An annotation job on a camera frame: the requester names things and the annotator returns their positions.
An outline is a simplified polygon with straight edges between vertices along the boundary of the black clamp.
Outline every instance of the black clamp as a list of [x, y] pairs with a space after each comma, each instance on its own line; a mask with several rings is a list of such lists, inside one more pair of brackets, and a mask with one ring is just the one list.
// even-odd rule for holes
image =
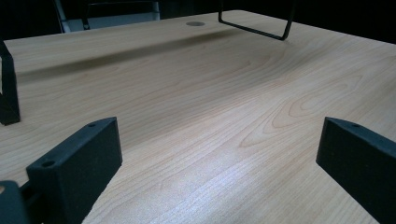
[[3, 39], [0, 38], [0, 56], [2, 59], [2, 92], [0, 92], [0, 122], [9, 125], [21, 121], [18, 103], [17, 77], [14, 59]]
[[20, 189], [0, 181], [0, 222], [81, 223], [121, 163], [117, 119], [90, 123], [30, 164]]
[[396, 223], [396, 143], [326, 118], [317, 163], [379, 223]]

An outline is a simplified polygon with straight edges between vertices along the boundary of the screw hole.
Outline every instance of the screw hole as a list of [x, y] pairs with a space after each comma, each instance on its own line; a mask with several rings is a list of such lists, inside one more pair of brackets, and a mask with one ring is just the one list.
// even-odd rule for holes
[[55, 161], [45, 161], [41, 164], [42, 167], [50, 167], [51, 165], [55, 164]]

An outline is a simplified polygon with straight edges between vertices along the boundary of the black wire handle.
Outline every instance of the black wire handle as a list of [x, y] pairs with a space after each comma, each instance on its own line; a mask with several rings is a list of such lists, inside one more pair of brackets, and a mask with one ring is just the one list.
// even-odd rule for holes
[[235, 23], [224, 21], [222, 19], [222, 12], [224, 10], [224, 0], [219, 0], [219, 22], [223, 23], [223, 24], [231, 25], [231, 26], [233, 26], [235, 28], [242, 29], [242, 30], [245, 30], [245, 31], [249, 31], [249, 32], [252, 32], [252, 33], [255, 33], [255, 34], [258, 34], [258, 35], [265, 35], [265, 36], [268, 36], [268, 37], [271, 37], [271, 38], [277, 39], [277, 40], [285, 40], [289, 36], [290, 27], [291, 27], [291, 24], [292, 24], [293, 19], [294, 19], [294, 14], [296, 12], [296, 8], [297, 8], [297, 0], [293, 0], [292, 6], [291, 6], [291, 11], [290, 11], [289, 18], [288, 18], [288, 23], [286, 24], [286, 28], [285, 28], [285, 31], [284, 31], [282, 36], [269, 34], [269, 33], [263, 32], [263, 31], [255, 30], [255, 29], [252, 29], [252, 28], [248, 28], [246, 26], [241, 26], [241, 25], [238, 25], [238, 24], [235, 24]]

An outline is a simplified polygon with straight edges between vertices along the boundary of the chair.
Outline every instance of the chair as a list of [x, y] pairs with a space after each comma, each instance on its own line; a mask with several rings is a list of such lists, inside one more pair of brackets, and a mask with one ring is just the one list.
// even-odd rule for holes
[[158, 21], [160, 19], [160, 9], [159, 9], [158, 0], [78, 0], [78, 9], [84, 30], [91, 29], [90, 24], [88, 22], [91, 7], [116, 5], [116, 4], [132, 4], [132, 3], [151, 3], [152, 11], [154, 13], [153, 19], [155, 21]]

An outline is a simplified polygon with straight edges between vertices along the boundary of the wooden table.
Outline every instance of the wooden table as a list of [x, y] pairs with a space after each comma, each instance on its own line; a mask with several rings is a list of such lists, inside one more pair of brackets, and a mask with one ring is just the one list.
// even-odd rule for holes
[[0, 127], [0, 179], [118, 117], [123, 165], [84, 223], [375, 223], [315, 159], [326, 116], [396, 139], [394, 45], [217, 14], [6, 44], [22, 122]]

